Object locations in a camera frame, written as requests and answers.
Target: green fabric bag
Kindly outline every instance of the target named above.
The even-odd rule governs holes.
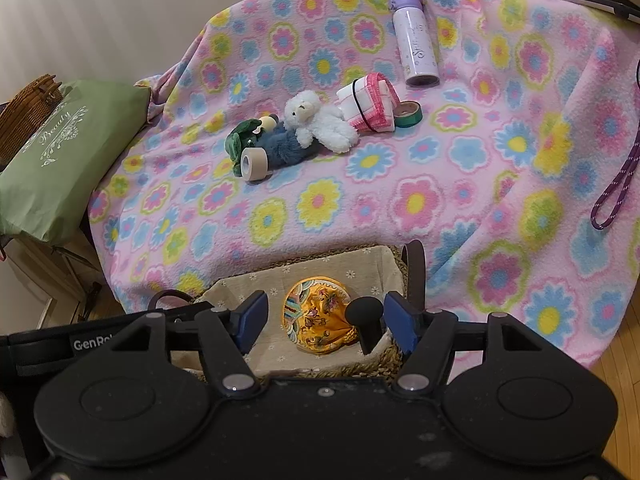
[[[90,195],[146,122],[150,89],[79,80],[0,174],[0,233],[68,241]]]

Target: bottle lid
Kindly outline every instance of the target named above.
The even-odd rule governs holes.
[[[415,7],[422,10],[422,4],[420,0],[389,0],[389,9],[398,10],[403,7]]]

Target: white water bottle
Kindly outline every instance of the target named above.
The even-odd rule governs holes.
[[[411,86],[433,86],[440,82],[438,65],[420,0],[390,0],[404,81]]]

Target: floral blanket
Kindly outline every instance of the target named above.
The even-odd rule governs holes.
[[[558,0],[423,1],[436,88],[404,85],[387,0],[245,0],[142,82],[153,126],[89,208],[128,312],[162,288],[197,295],[287,258],[418,238],[429,305],[509,312],[584,364],[599,356],[639,273],[640,182],[606,230],[590,209],[638,126],[640,32]],[[233,176],[224,142],[239,121],[302,89],[331,101],[372,71],[422,104],[422,122],[257,184]]]

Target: purple rope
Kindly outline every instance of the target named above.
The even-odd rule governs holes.
[[[640,60],[638,60],[638,66],[636,67],[636,84],[638,85],[638,89],[640,89]],[[591,225],[596,228],[598,231],[608,227],[620,211],[620,207],[622,207],[623,202],[626,198],[626,191],[629,189],[629,185],[631,184],[631,179],[634,176],[636,168],[638,167],[638,160],[640,160],[640,124],[638,124],[638,132],[636,133],[636,140],[634,141],[634,145],[629,152],[625,163],[620,168],[620,171],[613,179],[611,184],[607,186],[607,189],[604,190],[604,193],[600,195],[599,199],[596,200],[596,203],[593,205],[593,209],[591,209]],[[622,186],[622,191],[620,191],[620,195],[618,196],[618,200],[616,205],[613,206],[609,217],[602,223],[598,224],[596,220],[596,215],[600,210],[600,207],[604,203],[604,201],[609,197],[611,193],[620,185],[622,182],[622,178],[626,175],[625,183]]]

